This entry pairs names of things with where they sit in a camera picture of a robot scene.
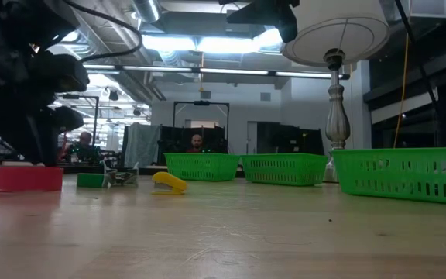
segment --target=table lamp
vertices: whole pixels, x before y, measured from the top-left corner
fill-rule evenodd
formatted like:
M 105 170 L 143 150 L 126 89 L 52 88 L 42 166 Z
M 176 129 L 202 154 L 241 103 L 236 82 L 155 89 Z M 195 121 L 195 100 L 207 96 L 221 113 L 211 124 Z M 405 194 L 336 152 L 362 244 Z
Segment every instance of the table lamp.
M 283 55 L 299 64 L 330 69 L 326 137 L 333 150 L 344 149 L 350 124 L 338 71 L 342 64 L 358 62 L 378 51 L 389 39 L 389 25 L 379 0 L 307 0 L 293 8 L 293 13 L 299 31 L 296 39 L 283 47 Z M 330 157 L 324 180 L 338 182 Z

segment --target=silver lamp stand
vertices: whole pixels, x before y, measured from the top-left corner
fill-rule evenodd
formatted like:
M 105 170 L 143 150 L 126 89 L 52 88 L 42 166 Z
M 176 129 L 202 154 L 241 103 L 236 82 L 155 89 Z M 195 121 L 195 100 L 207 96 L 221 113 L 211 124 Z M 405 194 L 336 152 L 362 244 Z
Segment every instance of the silver lamp stand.
M 339 49 L 329 50 L 324 55 L 324 61 L 328 64 L 328 68 L 331 71 L 331 86 L 328 89 L 330 94 L 330 113 L 326 123 L 326 137 L 331 141 L 332 150 L 343 150 L 345 141 L 350 137 L 350 123 L 343 105 L 344 87 L 340 85 L 338 76 L 338 70 L 340 70 L 344 59 L 345 53 Z M 323 181 L 338 183 L 335 162 L 331 152 Z

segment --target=black robotic equipment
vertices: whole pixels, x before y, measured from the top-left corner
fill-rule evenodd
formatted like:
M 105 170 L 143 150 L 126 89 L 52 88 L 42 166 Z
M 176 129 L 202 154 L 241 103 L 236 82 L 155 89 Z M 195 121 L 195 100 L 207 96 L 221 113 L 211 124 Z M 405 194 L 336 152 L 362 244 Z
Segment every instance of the black robotic equipment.
M 0 0 L 0 136 L 35 164 L 56 164 L 57 135 L 84 124 L 48 107 L 55 93 L 87 89 L 80 61 L 46 51 L 78 25 L 63 0 Z
M 236 0 L 219 0 L 220 5 L 237 2 Z M 255 0 L 246 7 L 233 12 L 228 23 L 260 24 L 275 26 L 284 43 L 289 43 L 297 37 L 297 18 L 292 7 L 300 5 L 300 0 Z

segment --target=wooden table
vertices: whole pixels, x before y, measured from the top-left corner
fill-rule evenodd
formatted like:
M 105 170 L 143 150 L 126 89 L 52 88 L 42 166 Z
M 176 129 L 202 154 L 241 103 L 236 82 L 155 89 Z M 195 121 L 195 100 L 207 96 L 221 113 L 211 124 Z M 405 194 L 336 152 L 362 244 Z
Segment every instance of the wooden table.
M 446 205 L 190 182 L 0 195 L 0 278 L 445 278 Z

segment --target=gray cloth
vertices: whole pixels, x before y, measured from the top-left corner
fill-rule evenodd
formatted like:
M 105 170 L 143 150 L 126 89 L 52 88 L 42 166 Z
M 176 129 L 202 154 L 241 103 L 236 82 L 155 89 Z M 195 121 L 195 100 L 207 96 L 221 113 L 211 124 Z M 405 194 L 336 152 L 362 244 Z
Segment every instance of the gray cloth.
M 129 142 L 125 152 L 125 167 L 149 166 L 153 162 L 160 138 L 161 126 L 134 123 L 129 127 Z

